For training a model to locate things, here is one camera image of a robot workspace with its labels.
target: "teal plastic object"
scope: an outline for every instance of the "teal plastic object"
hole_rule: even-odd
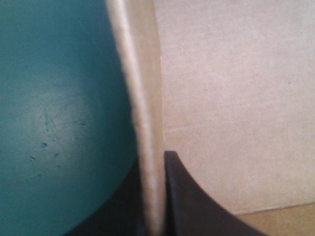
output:
[[[137,156],[103,0],[2,0],[0,45],[0,235],[62,235]]]

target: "black object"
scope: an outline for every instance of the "black object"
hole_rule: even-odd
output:
[[[145,236],[140,174],[136,160],[113,196],[64,236]]]
[[[223,209],[193,180],[174,151],[166,151],[168,235],[263,236]]]
[[[193,180],[174,151],[164,154],[167,216],[164,236],[264,236],[230,214]],[[136,161],[114,195],[66,236],[146,236]]]

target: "beige wall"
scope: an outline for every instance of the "beige wall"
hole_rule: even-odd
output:
[[[315,1],[156,0],[166,149],[233,213],[315,200]]]

